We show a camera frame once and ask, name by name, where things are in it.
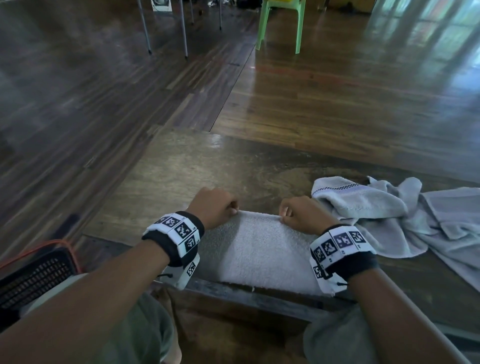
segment metal table leg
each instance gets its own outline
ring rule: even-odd
[[[142,8],[142,1],[137,0],[138,10],[140,10],[140,16],[142,17],[142,23],[144,24],[145,38],[147,40],[148,53],[152,54],[152,48],[150,47],[150,39],[148,38],[147,24],[145,23],[144,9]]]
[[[185,17],[183,16],[183,0],[179,0],[179,1],[180,1],[180,14],[181,14],[181,30],[183,33],[183,47],[185,49],[185,59],[187,60],[188,59],[187,33],[185,31]]]
[[[192,0],[190,0],[190,11],[192,12],[192,25],[194,24],[194,19],[193,19],[193,4]]]
[[[220,30],[222,30],[222,1],[218,0],[218,8],[220,9]]]

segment green plastic chair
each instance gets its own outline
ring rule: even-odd
[[[265,36],[267,28],[268,14],[271,8],[284,8],[296,10],[299,14],[299,22],[297,25],[297,47],[295,54],[300,53],[301,30],[303,28],[303,14],[305,13],[305,0],[264,0],[262,3],[262,13],[260,15],[260,25],[258,27],[258,38],[256,50],[260,50],[260,44]]]

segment white towel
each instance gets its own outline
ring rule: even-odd
[[[199,245],[198,278],[322,295],[309,262],[316,236],[290,229],[274,215],[240,211],[227,224],[207,231]],[[345,286],[333,287],[341,291]]]
[[[312,197],[355,224],[379,255],[409,258],[430,247],[480,291],[480,189],[420,190],[416,178],[394,187],[371,177],[368,186],[328,177],[315,181]]]

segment table top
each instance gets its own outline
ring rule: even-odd
[[[184,209],[203,186],[234,193],[242,210],[277,214],[282,198],[309,195],[315,179],[336,175],[359,183],[373,176],[393,184],[414,176],[423,182],[423,191],[477,186],[217,134],[167,129],[155,136],[84,234],[133,246],[146,226],[165,213]],[[480,294],[434,254],[379,261],[432,321],[480,333]]]

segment green chair leg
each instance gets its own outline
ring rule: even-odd
[[[305,13],[305,0],[300,0],[300,6],[297,11],[299,14],[299,22],[297,25],[297,47],[295,49],[295,54],[300,53],[301,31],[303,29],[303,14]]]
[[[260,45],[265,36],[265,30],[267,28],[268,13],[270,7],[267,5],[267,0],[264,0],[262,3],[262,12],[260,14],[260,24],[258,26],[258,36],[257,36],[257,45],[255,46],[256,50],[260,50]]]

